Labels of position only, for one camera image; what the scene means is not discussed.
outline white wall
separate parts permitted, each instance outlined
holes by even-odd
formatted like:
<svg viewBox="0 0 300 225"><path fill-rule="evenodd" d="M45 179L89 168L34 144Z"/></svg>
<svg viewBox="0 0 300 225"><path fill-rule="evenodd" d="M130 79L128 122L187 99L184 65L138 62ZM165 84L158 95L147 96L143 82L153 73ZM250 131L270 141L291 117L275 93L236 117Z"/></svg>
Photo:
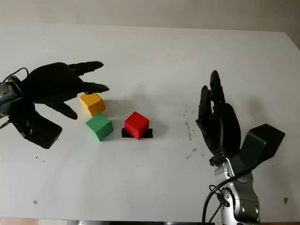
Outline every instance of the white wall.
<svg viewBox="0 0 300 225"><path fill-rule="evenodd" d="M285 31L300 47L300 0L0 0L0 22Z"/></svg>

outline floor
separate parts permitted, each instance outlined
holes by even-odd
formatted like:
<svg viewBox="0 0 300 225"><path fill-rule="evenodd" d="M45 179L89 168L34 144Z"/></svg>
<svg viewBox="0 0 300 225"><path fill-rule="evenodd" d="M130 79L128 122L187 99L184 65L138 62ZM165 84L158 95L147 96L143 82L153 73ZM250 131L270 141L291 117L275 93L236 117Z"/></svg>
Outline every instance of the floor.
<svg viewBox="0 0 300 225"><path fill-rule="evenodd" d="M67 220L1 218L0 225L67 225Z"/></svg>

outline robotic arm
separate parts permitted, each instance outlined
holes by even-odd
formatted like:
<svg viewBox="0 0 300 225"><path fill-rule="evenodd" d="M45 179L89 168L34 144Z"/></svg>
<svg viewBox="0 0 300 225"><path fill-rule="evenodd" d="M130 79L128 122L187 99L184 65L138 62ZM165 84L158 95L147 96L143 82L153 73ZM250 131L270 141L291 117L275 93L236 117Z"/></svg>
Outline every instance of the robotic arm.
<svg viewBox="0 0 300 225"><path fill-rule="evenodd" d="M108 91L103 84L83 82L79 76L101 68L98 61L67 65L57 62L33 70L20 81L13 73L0 82L0 118L8 116L21 135L41 147L48 149L59 137L62 128L42 117L35 110L35 103L48 107L76 120L77 114L64 102L78 93Z"/></svg>
<svg viewBox="0 0 300 225"><path fill-rule="evenodd" d="M222 224L259 223L259 202L253 190L251 171L275 155L285 134L263 124L248 131L240 149L240 125L234 109L225 102L216 70L210 77L210 90L207 86L201 90L196 123L213 154L210 165L215 167L215 177L219 184L205 201L202 224L206 222L209 200L217 191Z"/></svg>

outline yellow cube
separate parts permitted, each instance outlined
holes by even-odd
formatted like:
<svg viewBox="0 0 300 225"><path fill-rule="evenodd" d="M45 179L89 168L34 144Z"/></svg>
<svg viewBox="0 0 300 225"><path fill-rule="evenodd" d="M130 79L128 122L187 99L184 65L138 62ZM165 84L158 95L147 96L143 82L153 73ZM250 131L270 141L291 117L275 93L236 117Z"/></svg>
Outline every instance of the yellow cube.
<svg viewBox="0 0 300 225"><path fill-rule="evenodd" d="M97 93L82 95L79 99L83 107L91 114L91 116L95 116L105 109L104 101Z"/></svg>

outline red cube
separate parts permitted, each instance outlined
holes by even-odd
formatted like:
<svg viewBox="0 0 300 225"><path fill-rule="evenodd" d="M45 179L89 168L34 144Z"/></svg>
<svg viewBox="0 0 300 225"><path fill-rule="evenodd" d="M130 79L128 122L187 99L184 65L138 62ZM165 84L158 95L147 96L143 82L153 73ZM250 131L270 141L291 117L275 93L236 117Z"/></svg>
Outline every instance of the red cube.
<svg viewBox="0 0 300 225"><path fill-rule="evenodd" d="M124 123L125 131L136 139L140 139L149 128L149 120L137 112L133 112Z"/></svg>

